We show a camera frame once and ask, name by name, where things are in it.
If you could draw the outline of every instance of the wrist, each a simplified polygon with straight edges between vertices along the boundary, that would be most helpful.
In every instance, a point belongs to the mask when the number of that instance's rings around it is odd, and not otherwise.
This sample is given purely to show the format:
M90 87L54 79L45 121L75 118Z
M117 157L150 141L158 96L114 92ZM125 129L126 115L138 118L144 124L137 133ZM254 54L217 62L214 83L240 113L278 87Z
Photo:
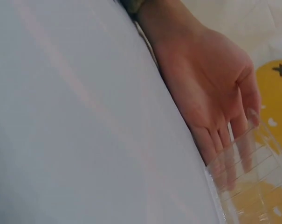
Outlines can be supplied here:
M195 39L206 29L180 0L146 0L136 19L153 47L184 35Z

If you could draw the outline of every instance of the finger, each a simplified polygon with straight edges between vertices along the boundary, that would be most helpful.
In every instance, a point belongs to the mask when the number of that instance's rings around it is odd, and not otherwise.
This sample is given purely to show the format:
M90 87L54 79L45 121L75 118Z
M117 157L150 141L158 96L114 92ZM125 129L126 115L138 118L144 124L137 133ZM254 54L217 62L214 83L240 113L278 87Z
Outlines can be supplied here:
M198 150L207 166L215 186L220 191L219 174L221 173L220 161L217 158L216 149L211 138L210 132L206 128L191 127L193 137L196 141Z
M220 139L224 148L225 167L227 171L228 190L235 188L236 168L234 163L234 149L231 146L231 137L227 126L219 129Z
M242 110L240 115L230 121L234 139L238 147L240 159L245 172L248 172L252 166L252 148L247 135L243 135L248 129L248 120Z
M248 110L251 109L259 115L261 110L261 95L252 62L250 62L249 66L240 74L237 80L237 85L241 92L242 104L245 114L248 115Z
M223 191L227 187L227 171L225 166L225 154L223 153L223 145L220 139L219 132L217 130L211 132L211 138L213 140L218 162L220 163L219 171L216 171L217 173L214 174L214 182L220 189L220 191Z
M208 166L216 158L216 151L210 133L206 128L194 126L191 126L191 131L204 163Z

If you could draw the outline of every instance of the white dot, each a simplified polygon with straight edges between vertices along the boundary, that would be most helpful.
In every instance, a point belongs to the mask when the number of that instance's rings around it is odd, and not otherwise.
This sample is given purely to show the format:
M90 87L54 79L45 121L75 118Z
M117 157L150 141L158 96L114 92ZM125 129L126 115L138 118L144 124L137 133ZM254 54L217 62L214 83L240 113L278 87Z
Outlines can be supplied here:
M275 212L275 214L277 214L279 217L281 217L281 216L282 216L281 211L280 211L277 207L275 207L273 211L274 211L274 212Z
M268 119L268 124L272 127L276 127L277 126L277 123L272 119L272 118L269 118Z

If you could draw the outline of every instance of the palm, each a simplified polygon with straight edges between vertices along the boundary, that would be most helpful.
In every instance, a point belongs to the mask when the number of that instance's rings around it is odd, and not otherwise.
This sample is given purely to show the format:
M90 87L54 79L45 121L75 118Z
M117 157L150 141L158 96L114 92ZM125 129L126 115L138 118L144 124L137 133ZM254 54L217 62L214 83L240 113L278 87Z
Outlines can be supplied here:
M212 30L193 43L183 36L167 43L167 48L157 48L156 53L165 82L208 164L230 144L228 123L238 137L247 129L245 111L259 111L252 62L244 51ZM219 168L227 162L219 163ZM232 180L233 172L227 181Z

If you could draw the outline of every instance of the black x mark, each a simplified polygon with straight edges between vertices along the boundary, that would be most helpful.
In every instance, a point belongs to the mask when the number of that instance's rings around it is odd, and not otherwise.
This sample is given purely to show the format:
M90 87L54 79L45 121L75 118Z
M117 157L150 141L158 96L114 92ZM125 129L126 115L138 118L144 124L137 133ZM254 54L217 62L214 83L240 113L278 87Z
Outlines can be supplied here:
M282 64L279 65L279 67L272 68L274 71L278 71L280 73L280 77L282 77Z

